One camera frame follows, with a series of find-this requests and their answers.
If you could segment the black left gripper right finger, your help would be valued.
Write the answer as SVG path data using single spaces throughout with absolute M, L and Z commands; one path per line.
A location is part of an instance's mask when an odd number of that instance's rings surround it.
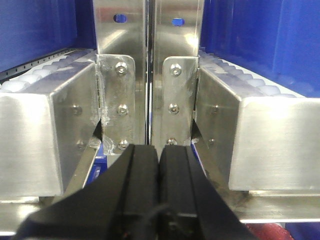
M 167 145 L 159 163 L 160 240 L 255 240 L 207 179 L 190 146 Z

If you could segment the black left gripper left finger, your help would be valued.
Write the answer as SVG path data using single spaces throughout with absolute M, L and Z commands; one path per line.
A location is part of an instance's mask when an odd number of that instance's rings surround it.
M 154 240 L 158 156 L 151 145 L 129 145 L 96 180 L 32 213 L 16 240 Z

